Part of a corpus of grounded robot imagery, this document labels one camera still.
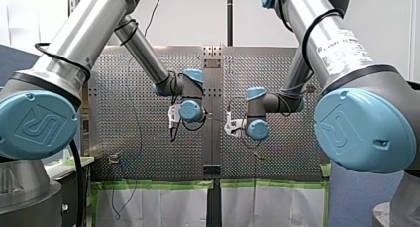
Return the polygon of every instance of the perforated metal panel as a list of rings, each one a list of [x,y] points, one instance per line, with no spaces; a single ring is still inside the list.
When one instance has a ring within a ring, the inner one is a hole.
[[[157,53],[164,65],[176,72],[202,66],[201,48],[162,48]],[[180,128],[176,141],[170,141],[170,97],[153,93],[152,82],[131,55],[124,48],[110,47],[96,64],[89,83],[89,100],[91,152],[99,160],[93,166],[92,177],[202,178],[201,132]],[[120,155],[118,165],[109,164],[108,156],[112,154]]]
[[[278,91],[287,76],[295,49],[223,48],[222,67],[204,68],[206,107],[215,121],[225,120],[228,102],[245,96],[251,86]],[[202,68],[202,48],[161,48],[163,63],[175,71]],[[203,178],[203,163],[222,165],[221,178],[273,178],[296,180],[321,179],[320,164],[326,162],[313,132],[313,113],[321,88],[315,79],[309,82],[315,93],[305,95],[305,110],[290,117],[268,115],[270,138],[256,150],[247,149],[241,140],[224,134],[223,124],[211,122],[202,131],[180,129],[177,140],[169,140],[167,109],[170,98],[156,97],[152,83],[132,57],[122,48],[108,48],[97,62],[90,85],[90,151],[99,157],[93,167],[95,180],[117,178],[187,180]],[[222,90],[223,102],[217,93]],[[142,127],[139,133],[136,107]],[[234,118],[243,118],[245,102],[235,100]],[[219,133],[220,147],[203,137]],[[255,152],[262,158],[256,158]],[[119,153],[120,165],[110,165],[108,156]]]
[[[224,109],[247,88],[264,86],[276,92],[287,77],[295,49],[224,48]],[[290,117],[269,114],[270,137],[255,149],[247,149],[241,140],[224,134],[221,128],[223,178],[319,179],[322,159],[313,131],[313,113],[321,91],[313,78],[308,84],[315,93],[305,95],[304,111]],[[245,115],[245,101],[233,101],[234,118]],[[247,139],[253,147],[256,143]]]

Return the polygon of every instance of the wire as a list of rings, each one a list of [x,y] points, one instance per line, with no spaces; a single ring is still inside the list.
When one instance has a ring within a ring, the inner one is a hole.
[[[173,74],[173,79],[170,81],[169,88],[170,93],[172,93],[171,105],[174,105],[178,99],[178,95],[176,95],[176,89],[178,88],[178,78],[174,71],[170,71],[169,73]]]
[[[291,113],[292,113],[291,107],[290,107],[289,103],[286,101],[286,99],[284,99],[283,95],[282,94],[273,94],[273,95],[275,95],[278,98],[279,105],[278,105],[278,110],[277,111],[280,111],[281,110],[281,102],[282,102],[282,103],[284,103],[286,105],[287,110],[288,110],[288,113],[284,113],[284,112],[279,112],[279,113],[281,115],[285,116],[285,117],[290,116]]]
[[[157,8],[158,8],[158,4],[159,4],[159,2],[160,2],[160,0],[157,0],[157,3],[155,4],[154,10],[152,11],[151,19],[149,20],[149,23],[148,23],[148,25],[146,26],[146,29],[145,29],[145,36],[148,34],[148,29],[149,29],[149,27],[151,26],[152,21],[154,20],[155,11],[156,11],[156,10],[157,10]]]
[[[119,165],[119,167],[121,169],[121,172],[122,173],[125,173],[124,170],[123,170],[123,167],[121,165]],[[112,194],[111,194],[111,207],[112,207],[112,210],[115,212],[114,218],[116,220],[120,220],[121,219],[121,211],[123,211],[124,208],[126,208],[126,206],[132,201],[132,199],[134,197],[134,194],[136,193],[138,184],[139,184],[139,181],[136,180],[136,183],[134,185],[133,191],[132,191],[129,199],[126,201],[126,203],[123,204],[123,206],[121,206],[121,208],[119,210],[117,210],[117,208],[115,207],[115,204],[114,204],[115,185],[113,185],[113,187],[112,187]]]
[[[77,218],[76,218],[76,227],[82,227],[83,225],[83,213],[84,213],[84,203],[85,203],[85,194],[84,191],[84,178],[83,178],[83,168],[81,165],[80,154],[77,150],[76,143],[74,139],[70,142],[71,152],[74,156],[74,164],[76,166],[76,176],[77,176]]]
[[[134,157],[134,160],[136,160],[137,157],[141,157],[142,156],[142,152],[143,152],[143,134],[142,134],[142,126],[140,125],[139,115],[138,115],[137,110],[136,110],[136,104],[134,102],[134,99],[133,99],[133,96],[132,96],[132,93],[131,93],[131,90],[130,90],[129,82],[128,82],[129,81],[129,75],[130,75],[130,68],[131,68],[130,67],[130,64],[131,64],[131,61],[132,60],[133,60],[133,58],[130,58],[130,60],[129,60],[129,66],[128,66],[128,69],[127,69],[127,81],[126,81],[126,85],[127,85],[127,92],[128,92],[128,95],[129,95],[129,100],[131,101],[132,106],[133,106],[133,111],[134,111],[134,114],[135,114],[135,117],[136,117],[136,123],[137,123],[137,127],[139,129],[139,135],[140,135],[140,148],[138,150],[138,153]],[[124,169],[123,169],[123,164],[124,164],[124,162],[121,161],[121,163],[119,164],[119,167],[120,167],[121,172],[123,173],[123,175],[125,175],[125,172],[124,172]],[[117,210],[117,208],[115,207],[115,204],[114,204],[115,188],[114,187],[112,188],[111,206],[112,206],[112,210],[115,213],[114,218],[116,220],[119,220],[121,218],[121,211],[123,211],[124,208],[132,201],[133,196],[136,193],[138,184],[139,184],[139,181],[136,180],[136,183],[135,183],[135,186],[133,188],[133,191],[131,193],[130,198],[123,204],[123,206],[119,210]]]
[[[135,26],[134,26],[134,28],[133,28],[133,31],[132,31],[132,33],[130,34],[130,36],[127,38],[127,40],[125,40],[124,42],[122,42],[121,44],[120,44],[120,46],[123,46],[123,45],[125,45],[135,34],[136,34],[136,32],[137,32],[137,29],[139,28],[139,23],[137,23],[136,22],[136,24],[135,24]]]
[[[114,29],[114,32],[116,32],[116,31],[118,31],[118,30],[120,30],[120,29],[122,29],[123,27],[125,27],[125,26],[127,26],[127,25],[129,25],[130,23],[132,23],[132,22],[136,22],[136,19],[130,19],[129,21],[127,21],[126,23],[124,23],[123,25],[120,25],[120,26],[118,26],[117,28],[115,28]]]
[[[286,17],[284,16],[284,10],[283,10],[283,0],[278,0],[278,11],[280,13],[281,21],[283,21],[284,26],[289,30],[290,32],[293,32],[293,28],[287,23]]]
[[[308,43],[309,43],[309,38],[311,36],[312,31],[315,29],[315,27],[321,23],[325,18],[330,17],[330,16],[339,16],[341,18],[344,18],[344,12],[341,9],[331,9],[321,15],[319,15],[317,18],[315,18],[315,20],[312,22],[312,24],[308,27],[308,29],[305,32],[305,35],[303,36],[303,40],[302,40],[302,56],[303,56],[303,60],[306,62],[306,64],[308,65],[308,67],[312,69],[311,66],[311,62],[309,61],[308,58]]]
[[[73,65],[73,66],[79,68],[84,73],[84,75],[86,76],[86,80],[84,82],[87,82],[90,79],[90,70],[87,69],[86,67],[84,67],[83,65],[81,65],[81,64],[79,64],[77,62],[71,61],[71,60],[69,60],[69,59],[67,59],[65,57],[61,57],[61,56],[52,54],[52,53],[44,50],[44,48],[42,48],[42,47],[47,47],[49,45],[50,45],[50,43],[35,43],[35,48],[39,52],[41,52],[41,53],[43,53],[43,54],[45,54],[45,55],[47,55],[47,56],[49,56],[49,57],[51,57],[53,59],[64,61],[64,62],[66,62],[66,63],[68,63],[70,65]]]
[[[189,128],[188,126],[186,126],[185,121],[183,119],[181,119],[182,125],[183,127],[187,130],[187,131],[199,131],[201,128],[203,128],[204,124],[206,123],[206,119],[204,117],[204,120],[202,122],[200,122],[200,126],[198,126],[197,128]]]
[[[293,91],[293,90],[296,90],[296,89],[298,89],[298,88],[301,88],[302,86],[304,86],[310,79],[312,79],[312,76],[314,75],[314,71],[313,70],[311,70],[311,73],[309,74],[309,76],[302,82],[302,83],[300,83],[299,85],[296,85],[296,86],[293,86],[293,87],[291,87],[291,88],[287,88],[287,89],[283,89],[283,88],[281,88],[281,91],[282,92],[287,92],[287,91]]]

